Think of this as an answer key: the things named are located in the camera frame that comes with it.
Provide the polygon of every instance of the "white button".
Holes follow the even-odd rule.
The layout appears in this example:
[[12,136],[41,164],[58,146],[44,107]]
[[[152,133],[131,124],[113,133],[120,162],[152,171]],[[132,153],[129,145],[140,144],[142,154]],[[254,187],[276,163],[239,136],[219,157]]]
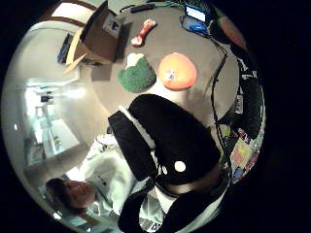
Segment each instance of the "white button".
[[186,164],[183,161],[175,162],[175,170],[177,172],[184,172],[186,170]]
[[163,171],[163,173],[164,173],[165,175],[167,174],[166,167],[162,166],[162,171]]

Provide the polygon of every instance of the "orange pumpkin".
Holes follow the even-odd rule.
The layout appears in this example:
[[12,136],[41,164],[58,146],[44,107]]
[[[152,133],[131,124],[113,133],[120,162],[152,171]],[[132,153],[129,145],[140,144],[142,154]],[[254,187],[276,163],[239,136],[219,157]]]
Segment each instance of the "orange pumpkin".
[[196,69],[185,55],[173,52],[163,57],[157,69],[158,77],[169,89],[184,89],[196,80]]

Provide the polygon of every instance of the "table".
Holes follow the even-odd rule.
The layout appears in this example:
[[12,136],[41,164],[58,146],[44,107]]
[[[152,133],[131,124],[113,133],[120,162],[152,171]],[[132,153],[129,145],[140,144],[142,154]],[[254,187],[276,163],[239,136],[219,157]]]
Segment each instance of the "table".
[[[131,101],[139,95],[124,90],[117,79],[118,71],[125,68],[126,58],[130,53],[144,53],[157,73],[159,62],[165,55],[179,52],[194,63],[197,69],[195,84],[189,89],[174,91],[165,88],[157,79],[156,83],[144,93],[157,94],[179,104],[206,126],[214,123],[210,100],[211,78],[224,55],[212,41],[184,30],[179,20],[183,14],[181,9],[164,7],[135,14],[124,11],[118,15],[118,19],[123,21],[123,30],[116,61],[111,65],[93,67],[91,70],[95,92],[111,114],[118,110],[118,105],[128,107]],[[155,20],[157,26],[147,35],[143,47],[134,48],[130,40],[138,34],[147,18]],[[218,117],[223,117],[232,106],[239,86],[236,57],[229,48],[226,49],[228,58],[215,87],[215,106]]]

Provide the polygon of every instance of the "dog bone toy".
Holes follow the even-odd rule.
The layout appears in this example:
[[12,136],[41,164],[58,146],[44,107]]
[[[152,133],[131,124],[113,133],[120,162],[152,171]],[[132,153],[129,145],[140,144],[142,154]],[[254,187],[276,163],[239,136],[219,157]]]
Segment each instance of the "dog bone toy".
[[146,19],[144,21],[144,25],[140,33],[134,37],[130,43],[132,44],[133,47],[140,47],[143,45],[145,41],[145,37],[150,32],[151,29],[153,29],[156,26],[156,22],[152,19]]

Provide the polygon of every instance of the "cardboard box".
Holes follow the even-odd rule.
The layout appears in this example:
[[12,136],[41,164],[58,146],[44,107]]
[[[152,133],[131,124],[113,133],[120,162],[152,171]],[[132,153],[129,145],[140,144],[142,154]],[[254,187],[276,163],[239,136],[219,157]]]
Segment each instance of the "cardboard box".
[[100,64],[110,64],[115,60],[121,22],[109,11],[107,2],[93,13],[83,29],[76,32],[66,59],[67,65],[75,65],[70,67],[71,70],[79,64],[74,64],[78,59]]

